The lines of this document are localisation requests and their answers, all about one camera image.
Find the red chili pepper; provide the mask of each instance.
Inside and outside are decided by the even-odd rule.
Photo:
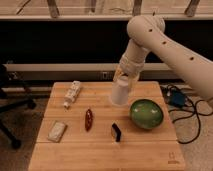
[[[85,129],[86,131],[89,131],[90,128],[92,127],[92,122],[93,122],[93,114],[91,109],[88,109],[86,111],[86,115],[85,115]]]

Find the office chair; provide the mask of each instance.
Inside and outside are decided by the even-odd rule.
[[[4,92],[2,88],[6,85],[9,85],[13,79],[14,79],[14,75],[8,73],[6,67],[0,64],[0,98],[7,98],[7,94]],[[16,80],[18,80],[18,82],[20,82],[21,85],[23,86],[25,92],[27,93],[27,97],[24,100],[21,100],[12,104],[8,104],[5,106],[0,106],[0,114],[22,105],[27,105],[28,108],[30,109],[34,109],[36,107],[35,102],[29,96],[30,89],[28,88],[27,84],[20,78],[18,79],[16,78]],[[2,123],[1,119],[0,119],[0,130],[11,140],[11,146],[13,149],[18,149],[21,147],[21,140],[17,139],[9,131],[9,129]]]

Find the gray floor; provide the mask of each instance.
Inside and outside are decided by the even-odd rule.
[[[0,104],[13,101],[17,99],[0,100]],[[37,99],[37,107],[34,110],[27,109],[25,106],[0,115],[5,125],[23,141],[21,149],[13,150],[0,131],[0,171],[27,170],[47,101],[48,98]],[[211,109],[206,103],[202,103],[199,111],[208,113]],[[183,112],[172,113],[171,119],[186,115],[188,114]],[[202,128],[199,138],[193,143],[180,145],[186,161],[186,171],[213,171],[213,116],[200,118]],[[197,128],[195,117],[175,124],[177,137],[182,141],[192,138]]]

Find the green bowl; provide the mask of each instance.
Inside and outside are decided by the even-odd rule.
[[[130,108],[131,120],[140,128],[153,129],[163,122],[163,111],[152,100],[139,99]]]

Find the wooden table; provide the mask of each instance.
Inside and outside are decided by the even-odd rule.
[[[111,82],[83,82],[82,90],[69,110],[63,108],[64,95],[71,83],[55,83],[44,114],[29,165],[30,171],[152,171],[184,170],[185,163],[176,134],[157,82],[139,82],[122,107],[109,102]],[[163,123],[145,131],[129,117],[131,104],[141,98],[158,103]],[[89,132],[85,131],[85,112],[94,113]],[[60,143],[47,140],[55,120],[68,128]],[[120,143],[111,136],[111,125],[122,131]]]

